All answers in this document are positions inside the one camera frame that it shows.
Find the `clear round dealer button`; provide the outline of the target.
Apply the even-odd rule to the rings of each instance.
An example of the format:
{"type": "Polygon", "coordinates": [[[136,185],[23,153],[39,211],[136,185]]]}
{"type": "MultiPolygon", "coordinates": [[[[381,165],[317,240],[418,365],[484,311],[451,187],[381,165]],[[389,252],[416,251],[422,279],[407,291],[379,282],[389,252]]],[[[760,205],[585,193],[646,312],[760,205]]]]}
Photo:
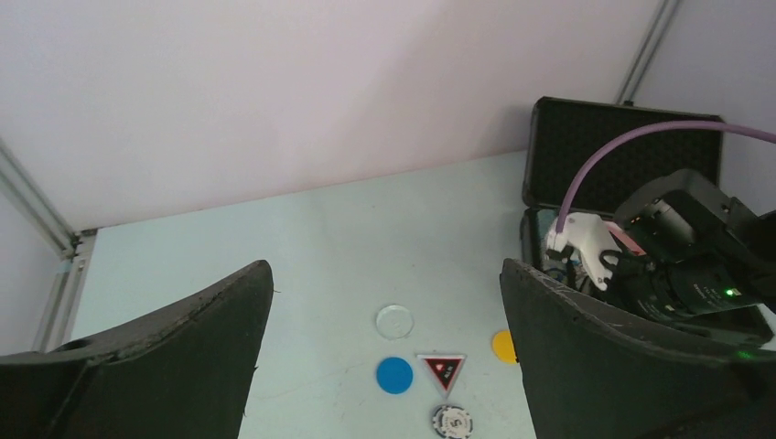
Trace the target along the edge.
{"type": "Polygon", "coordinates": [[[374,319],[377,333],[384,339],[397,340],[408,337],[414,327],[412,312],[403,305],[391,304],[381,308],[374,319]]]}

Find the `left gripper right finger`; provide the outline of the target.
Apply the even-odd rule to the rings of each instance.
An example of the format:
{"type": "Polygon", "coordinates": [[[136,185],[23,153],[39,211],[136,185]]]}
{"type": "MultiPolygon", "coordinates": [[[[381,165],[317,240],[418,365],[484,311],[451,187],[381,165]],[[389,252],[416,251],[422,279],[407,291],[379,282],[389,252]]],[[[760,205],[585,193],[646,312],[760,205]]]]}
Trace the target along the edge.
{"type": "Polygon", "coordinates": [[[775,355],[687,334],[507,259],[501,296],[540,438],[772,438],[775,355]]]}

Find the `red playing card deck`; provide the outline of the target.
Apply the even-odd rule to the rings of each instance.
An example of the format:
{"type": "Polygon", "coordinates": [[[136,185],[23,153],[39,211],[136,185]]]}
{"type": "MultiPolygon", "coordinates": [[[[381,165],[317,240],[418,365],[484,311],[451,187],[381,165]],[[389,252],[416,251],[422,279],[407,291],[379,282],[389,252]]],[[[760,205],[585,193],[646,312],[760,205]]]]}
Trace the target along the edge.
{"type": "Polygon", "coordinates": [[[606,221],[605,224],[609,230],[609,233],[615,238],[616,241],[620,243],[624,249],[636,256],[642,256],[645,254],[643,248],[617,224],[612,221],[606,221]]]}

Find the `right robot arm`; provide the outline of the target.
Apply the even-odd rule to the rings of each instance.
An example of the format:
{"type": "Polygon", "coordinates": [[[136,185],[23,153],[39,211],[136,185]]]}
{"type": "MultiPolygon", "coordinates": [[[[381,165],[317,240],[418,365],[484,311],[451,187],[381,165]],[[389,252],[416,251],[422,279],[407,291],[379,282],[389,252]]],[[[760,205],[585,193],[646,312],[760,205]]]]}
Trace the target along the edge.
{"type": "Polygon", "coordinates": [[[609,284],[623,309],[674,322],[775,308],[775,214],[758,215],[692,169],[635,191],[615,223],[642,249],[621,252],[609,284]]]}

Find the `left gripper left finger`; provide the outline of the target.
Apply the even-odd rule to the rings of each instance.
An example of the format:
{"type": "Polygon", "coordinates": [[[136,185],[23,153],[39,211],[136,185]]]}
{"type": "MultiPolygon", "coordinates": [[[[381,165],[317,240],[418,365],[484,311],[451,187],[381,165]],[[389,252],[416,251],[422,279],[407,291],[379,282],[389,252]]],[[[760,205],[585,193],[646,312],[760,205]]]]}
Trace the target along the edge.
{"type": "Polygon", "coordinates": [[[4,438],[235,438],[274,295],[268,262],[49,352],[1,359],[4,438]]]}

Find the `red black triangle button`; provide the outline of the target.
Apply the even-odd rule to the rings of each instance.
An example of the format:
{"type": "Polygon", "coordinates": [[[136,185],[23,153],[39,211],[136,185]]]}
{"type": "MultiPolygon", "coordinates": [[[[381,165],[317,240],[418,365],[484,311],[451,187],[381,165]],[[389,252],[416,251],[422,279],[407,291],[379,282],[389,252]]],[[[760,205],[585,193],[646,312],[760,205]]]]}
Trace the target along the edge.
{"type": "Polygon", "coordinates": [[[447,399],[468,357],[465,354],[445,353],[418,353],[415,356],[428,372],[441,397],[447,399]]]}

